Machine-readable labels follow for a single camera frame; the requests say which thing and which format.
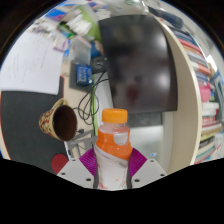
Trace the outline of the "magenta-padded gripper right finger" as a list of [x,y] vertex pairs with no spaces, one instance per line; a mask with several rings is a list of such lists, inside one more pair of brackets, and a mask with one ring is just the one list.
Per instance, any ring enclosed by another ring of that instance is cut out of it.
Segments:
[[155,159],[147,159],[137,149],[129,158],[126,185],[128,189],[146,186],[166,176],[166,172]]

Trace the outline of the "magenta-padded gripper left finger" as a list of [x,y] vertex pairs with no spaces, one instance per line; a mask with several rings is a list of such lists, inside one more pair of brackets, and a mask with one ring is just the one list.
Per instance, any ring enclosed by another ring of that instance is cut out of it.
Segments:
[[89,149],[80,158],[68,161],[58,176],[78,186],[96,189],[98,172],[94,149]]

